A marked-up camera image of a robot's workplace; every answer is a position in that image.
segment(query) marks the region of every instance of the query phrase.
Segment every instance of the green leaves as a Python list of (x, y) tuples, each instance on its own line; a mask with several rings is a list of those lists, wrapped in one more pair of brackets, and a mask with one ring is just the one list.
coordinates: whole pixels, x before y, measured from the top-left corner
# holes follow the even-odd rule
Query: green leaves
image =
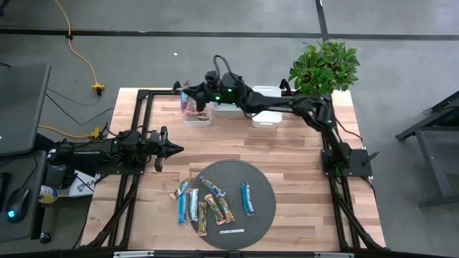
[(313, 45), (293, 63), (288, 81), (295, 80), (295, 89), (305, 95), (325, 95), (333, 90), (348, 90), (357, 79), (354, 75), (359, 66), (356, 49), (346, 49), (344, 42)]

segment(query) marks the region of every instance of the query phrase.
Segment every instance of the wooden table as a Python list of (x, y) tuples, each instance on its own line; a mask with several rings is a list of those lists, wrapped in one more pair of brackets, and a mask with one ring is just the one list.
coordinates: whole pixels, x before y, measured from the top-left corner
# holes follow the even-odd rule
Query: wooden table
[[(120, 89), (111, 131), (131, 127), (137, 90)], [(359, 133), (351, 95), (335, 92), (333, 103), (336, 117), (344, 127)], [(153, 162), (147, 165), (137, 193), (129, 249), (215, 249), (202, 241), (191, 225), (177, 224), (177, 201), (169, 194), (190, 172), (197, 175), (215, 161), (240, 159), (257, 166), (266, 175), (277, 201), (271, 229), (257, 244), (245, 250), (339, 250), (330, 187), (321, 168), (321, 135), (291, 114), (284, 114), (276, 129), (253, 128), (247, 118), (214, 116), (212, 119), (209, 128), (188, 128), (181, 121), (177, 96), (153, 100), (149, 130), (159, 130), (166, 125), (169, 139), (185, 151), (165, 161), (162, 173), (155, 172)], [(360, 148), (357, 137), (341, 129), (339, 133), (352, 148)], [(82, 244), (93, 240), (112, 216), (119, 180), (120, 176), (108, 176), (95, 187)], [(372, 190), (360, 178), (350, 178), (349, 184), (356, 216), (375, 241), (384, 246)], [(118, 236), (121, 236), (124, 218), (120, 221)], [(351, 243), (347, 219), (344, 226)]]

